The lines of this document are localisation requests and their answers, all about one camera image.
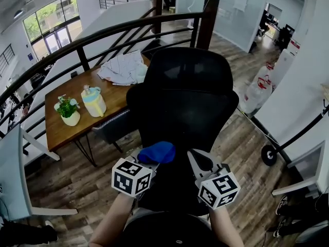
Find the person's black shirt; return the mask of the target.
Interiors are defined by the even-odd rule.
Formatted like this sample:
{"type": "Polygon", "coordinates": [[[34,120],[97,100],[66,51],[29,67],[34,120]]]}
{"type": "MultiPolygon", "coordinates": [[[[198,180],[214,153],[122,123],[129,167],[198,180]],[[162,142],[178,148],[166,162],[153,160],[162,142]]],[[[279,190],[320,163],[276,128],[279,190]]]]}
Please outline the person's black shirt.
{"type": "Polygon", "coordinates": [[[117,247],[229,247],[192,215],[149,214],[129,222],[117,247]]]}

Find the blue cloth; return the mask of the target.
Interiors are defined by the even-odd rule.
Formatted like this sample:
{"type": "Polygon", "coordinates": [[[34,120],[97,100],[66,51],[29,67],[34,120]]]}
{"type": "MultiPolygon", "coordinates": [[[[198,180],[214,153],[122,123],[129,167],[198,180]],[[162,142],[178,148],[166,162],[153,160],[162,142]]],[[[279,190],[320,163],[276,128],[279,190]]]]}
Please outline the blue cloth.
{"type": "Polygon", "coordinates": [[[145,164],[167,164],[174,160],[175,154],[176,148],[172,143],[161,141],[143,148],[137,158],[145,164]]]}

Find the black mesh chair headrest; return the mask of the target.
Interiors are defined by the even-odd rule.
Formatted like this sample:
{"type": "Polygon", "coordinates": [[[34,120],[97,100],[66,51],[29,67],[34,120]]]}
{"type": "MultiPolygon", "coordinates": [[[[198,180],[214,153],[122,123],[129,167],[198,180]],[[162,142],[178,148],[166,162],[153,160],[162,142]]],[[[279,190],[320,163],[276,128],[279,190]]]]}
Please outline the black mesh chair headrest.
{"type": "Polygon", "coordinates": [[[169,47],[154,53],[144,84],[160,89],[224,94],[233,90],[228,61],[212,51],[169,47]]]}

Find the dark chair with patterned trim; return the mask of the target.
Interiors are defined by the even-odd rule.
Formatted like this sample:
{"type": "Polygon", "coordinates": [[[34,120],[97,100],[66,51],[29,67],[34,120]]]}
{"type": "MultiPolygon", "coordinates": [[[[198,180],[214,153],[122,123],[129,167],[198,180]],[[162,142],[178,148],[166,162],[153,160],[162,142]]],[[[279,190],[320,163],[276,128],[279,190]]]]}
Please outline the dark chair with patterned trim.
{"type": "Polygon", "coordinates": [[[101,125],[93,127],[92,131],[108,144],[114,145],[120,153],[123,153],[116,141],[137,129],[132,112],[130,109],[126,109],[101,125]]]}

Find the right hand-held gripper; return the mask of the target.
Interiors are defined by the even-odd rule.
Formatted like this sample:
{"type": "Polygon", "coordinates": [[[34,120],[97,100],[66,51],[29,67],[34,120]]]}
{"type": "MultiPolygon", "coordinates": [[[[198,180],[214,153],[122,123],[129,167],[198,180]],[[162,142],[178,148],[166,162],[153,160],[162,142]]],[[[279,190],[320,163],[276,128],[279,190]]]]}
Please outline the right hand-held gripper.
{"type": "Polygon", "coordinates": [[[232,203],[239,194],[241,187],[227,164],[219,168],[216,157],[199,149],[189,150],[187,156],[192,167],[196,184],[199,187],[198,199],[209,208],[215,210],[232,203]],[[216,172],[204,177],[203,172],[216,172]]]}

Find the white water dispenser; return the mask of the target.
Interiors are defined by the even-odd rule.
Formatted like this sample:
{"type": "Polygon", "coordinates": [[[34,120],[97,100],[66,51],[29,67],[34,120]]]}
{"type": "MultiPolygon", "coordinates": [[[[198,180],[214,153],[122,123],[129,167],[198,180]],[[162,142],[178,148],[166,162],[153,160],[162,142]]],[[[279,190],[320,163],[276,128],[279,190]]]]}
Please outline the white water dispenser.
{"type": "Polygon", "coordinates": [[[289,50],[283,49],[271,73],[271,81],[274,89],[277,88],[283,77],[286,75],[295,59],[295,55],[289,50]]]}

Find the person's left forearm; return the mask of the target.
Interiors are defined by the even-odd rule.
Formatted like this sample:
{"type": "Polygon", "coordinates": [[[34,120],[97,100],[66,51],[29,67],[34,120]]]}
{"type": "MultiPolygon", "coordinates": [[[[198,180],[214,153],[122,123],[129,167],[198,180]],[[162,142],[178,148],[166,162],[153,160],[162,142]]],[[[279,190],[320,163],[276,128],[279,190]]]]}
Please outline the person's left forearm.
{"type": "Polygon", "coordinates": [[[88,247],[113,247],[117,243],[130,216],[134,200],[123,193],[117,195],[109,211],[93,232],[88,247]]]}

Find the green plant in cream pot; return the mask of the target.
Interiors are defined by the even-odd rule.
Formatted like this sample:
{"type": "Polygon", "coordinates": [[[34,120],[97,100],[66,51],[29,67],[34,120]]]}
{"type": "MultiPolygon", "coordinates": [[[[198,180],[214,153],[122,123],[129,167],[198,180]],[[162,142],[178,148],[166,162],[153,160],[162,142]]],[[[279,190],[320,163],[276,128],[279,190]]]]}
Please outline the green plant in cream pot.
{"type": "Polygon", "coordinates": [[[76,126],[80,120],[80,108],[78,102],[71,97],[61,95],[58,97],[58,102],[54,105],[54,110],[60,114],[64,123],[70,127],[76,126]]]}

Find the black mesh office chair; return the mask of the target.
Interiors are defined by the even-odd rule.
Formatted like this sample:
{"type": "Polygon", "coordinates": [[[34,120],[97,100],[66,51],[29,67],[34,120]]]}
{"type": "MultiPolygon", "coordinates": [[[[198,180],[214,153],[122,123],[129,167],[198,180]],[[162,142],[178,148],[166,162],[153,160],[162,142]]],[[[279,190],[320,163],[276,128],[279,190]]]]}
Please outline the black mesh office chair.
{"type": "Polygon", "coordinates": [[[144,147],[166,141],[178,149],[210,152],[239,98],[234,91],[155,89],[141,83],[129,89],[126,102],[144,147]]]}

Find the black curved railing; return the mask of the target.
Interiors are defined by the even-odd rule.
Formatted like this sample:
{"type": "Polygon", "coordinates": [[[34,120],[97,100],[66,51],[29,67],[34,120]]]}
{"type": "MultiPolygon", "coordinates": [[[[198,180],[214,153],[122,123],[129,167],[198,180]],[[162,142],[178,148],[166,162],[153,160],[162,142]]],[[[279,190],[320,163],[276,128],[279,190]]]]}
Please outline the black curved railing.
{"type": "Polygon", "coordinates": [[[23,105],[23,102],[25,102],[28,98],[34,96],[36,93],[44,89],[46,86],[50,85],[51,83],[55,82],[62,76],[70,73],[72,70],[82,66],[85,71],[90,70],[89,67],[89,62],[93,61],[97,58],[100,58],[102,56],[106,56],[109,53],[115,51],[115,50],[120,50],[123,47],[129,46],[129,45],[135,45],[139,42],[146,41],[152,38],[159,38],[161,36],[165,36],[167,34],[171,33],[177,33],[177,32],[183,32],[183,31],[192,31],[192,37],[189,40],[184,40],[182,41],[183,43],[185,42],[190,42],[191,46],[195,46],[195,41],[196,41],[196,34],[198,30],[198,25],[199,21],[208,18],[210,16],[209,13],[206,12],[193,12],[193,13],[180,13],[180,14],[168,14],[168,15],[156,15],[156,16],[151,16],[151,17],[142,17],[137,20],[129,21],[129,22],[124,22],[122,24],[118,24],[115,26],[111,26],[105,29],[101,29],[87,37],[78,39],[72,43],[70,43],[67,46],[64,46],[62,49],[58,50],[57,52],[49,55],[45,59],[41,60],[34,66],[32,66],[29,70],[24,72],[14,83],[12,83],[7,90],[4,91],[2,95],[0,95],[0,104],[3,104],[10,96],[13,94],[17,89],[19,89],[23,84],[25,84],[29,79],[31,79],[35,74],[37,74],[40,71],[43,71],[47,66],[56,63],[59,59],[63,58],[64,56],[76,52],[78,54],[80,62],[77,64],[65,69],[64,71],[60,72],[58,75],[54,76],[53,78],[49,79],[39,87],[37,87],[35,90],[33,90],[26,98],[24,98],[20,103],[18,103],[7,115],[5,115],[1,120],[0,120],[0,126],[7,120],[7,118],[13,114],[21,105],[23,105]],[[176,21],[176,20],[187,20],[187,19],[194,19],[194,25],[193,28],[183,28],[180,30],[174,30],[172,32],[160,32],[158,31],[152,36],[148,37],[141,37],[140,39],[128,41],[126,43],[110,47],[109,49],[94,55],[90,58],[87,58],[84,52],[83,47],[86,45],[89,45],[91,43],[94,43],[98,40],[113,36],[117,33],[121,32],[129,32],[130,30],[134,28],[143,28],[147,25],[149,25],[150,28],[153,28],[155,26],[161,26],[163,22],[169,22],[169,21],[176,21]]]}

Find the cream pitcher with blue lid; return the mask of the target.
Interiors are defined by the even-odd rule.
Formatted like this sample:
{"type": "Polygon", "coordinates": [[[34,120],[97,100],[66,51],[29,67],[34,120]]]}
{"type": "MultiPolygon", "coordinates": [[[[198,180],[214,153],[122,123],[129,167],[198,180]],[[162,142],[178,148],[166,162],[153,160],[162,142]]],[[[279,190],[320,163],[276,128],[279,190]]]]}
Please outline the cream pitcher with blue lid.
{"type": "Polygon", "coordinates": [[[103,117],[107,106],[99,87],[85,85],[81,93],[82,101],[92,117],[103,117]]]}

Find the person's right forearm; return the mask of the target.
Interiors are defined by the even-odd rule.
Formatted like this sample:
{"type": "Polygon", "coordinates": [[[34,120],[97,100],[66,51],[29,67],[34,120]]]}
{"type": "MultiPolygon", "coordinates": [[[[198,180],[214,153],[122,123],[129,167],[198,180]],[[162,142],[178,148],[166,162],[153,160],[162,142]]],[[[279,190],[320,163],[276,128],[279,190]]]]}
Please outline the person's right forearm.
{"type": "Polygon", "coordinates": [[[234,227],[226,207],[209,210],[212,231],[219,241],[229,247],[244,247],[242,238],[234,227]]]}

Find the black chair seat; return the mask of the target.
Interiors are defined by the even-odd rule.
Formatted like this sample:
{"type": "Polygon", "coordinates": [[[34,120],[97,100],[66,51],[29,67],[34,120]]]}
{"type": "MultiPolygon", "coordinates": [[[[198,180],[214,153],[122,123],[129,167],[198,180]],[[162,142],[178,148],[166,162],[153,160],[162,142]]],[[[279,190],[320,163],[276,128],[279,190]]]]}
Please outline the black chair seat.
{"type": "Polygon", "coordinates": [[[194,216],[207,215],[209,208],[198,200],[198,191],[187,151],[177,149],[172,162],[159,165],[152,185],[138,201],[138,207],[194,216]]]}

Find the large window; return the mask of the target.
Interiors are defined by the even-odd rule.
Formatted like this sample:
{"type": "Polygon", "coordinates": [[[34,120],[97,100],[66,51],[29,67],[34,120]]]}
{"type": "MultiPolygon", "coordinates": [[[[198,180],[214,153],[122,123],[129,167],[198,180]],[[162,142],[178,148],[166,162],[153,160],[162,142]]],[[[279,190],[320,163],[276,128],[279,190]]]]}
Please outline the large window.
{"type": "Polygon", "coordinates": [[[40,61],[74,41],[83,31],[77,0],[56,0],[23,20],[36,59],[40,61]]]}

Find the white jug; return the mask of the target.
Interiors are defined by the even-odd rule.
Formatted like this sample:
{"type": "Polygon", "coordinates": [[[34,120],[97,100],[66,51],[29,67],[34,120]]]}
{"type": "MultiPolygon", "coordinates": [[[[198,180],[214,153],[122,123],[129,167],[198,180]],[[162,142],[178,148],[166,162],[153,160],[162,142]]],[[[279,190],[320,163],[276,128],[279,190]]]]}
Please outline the white jug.
{"type": "Polygon", "coordinates": [[[148,70],[148,67],[145,64],[140,63],[137,65],[136,72],[135,72],[137,83],[144,82],[147,70],[148,70]]]}

